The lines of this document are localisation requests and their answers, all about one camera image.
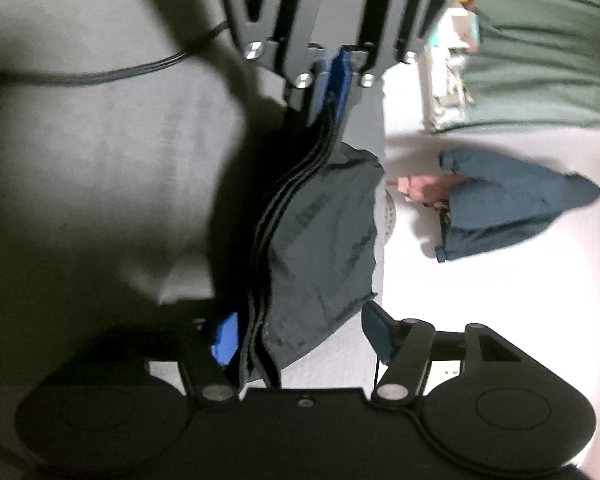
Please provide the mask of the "black garment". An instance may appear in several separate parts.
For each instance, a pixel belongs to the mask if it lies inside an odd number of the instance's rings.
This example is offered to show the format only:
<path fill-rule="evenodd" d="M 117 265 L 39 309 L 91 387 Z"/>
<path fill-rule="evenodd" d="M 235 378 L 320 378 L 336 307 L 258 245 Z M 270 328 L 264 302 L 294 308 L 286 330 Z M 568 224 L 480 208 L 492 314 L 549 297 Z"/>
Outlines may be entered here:
<path fill-rule="evenodd" d="M 210 221 L 216 304 L 237 318 L 238 387 L 280 373 L 373 299 L 378 157 L 339 137 L 326 105 L 254 122 L 225 169 Z"/>

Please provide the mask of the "round woven stool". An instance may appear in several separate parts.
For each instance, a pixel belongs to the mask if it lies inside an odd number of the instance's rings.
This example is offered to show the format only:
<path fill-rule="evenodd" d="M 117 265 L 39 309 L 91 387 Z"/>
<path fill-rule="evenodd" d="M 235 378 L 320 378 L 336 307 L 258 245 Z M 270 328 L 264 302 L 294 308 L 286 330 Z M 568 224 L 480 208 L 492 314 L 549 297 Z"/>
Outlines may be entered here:
<path fill-rule="evenodd" d="M 387 245 L 396 227 L 396 203 L 389 191 L 385 192 L 385 235 L 384 244 Z"/>

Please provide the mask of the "green curtain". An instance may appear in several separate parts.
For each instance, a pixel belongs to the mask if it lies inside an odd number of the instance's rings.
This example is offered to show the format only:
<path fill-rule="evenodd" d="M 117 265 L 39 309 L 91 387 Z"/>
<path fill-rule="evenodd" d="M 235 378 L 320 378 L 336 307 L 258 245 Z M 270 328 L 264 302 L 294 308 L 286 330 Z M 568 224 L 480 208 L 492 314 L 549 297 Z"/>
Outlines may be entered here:
<path fill-rule="evenodd" d="M 600 128 L 600 0 L 477 0 L 469 128 Z"/>

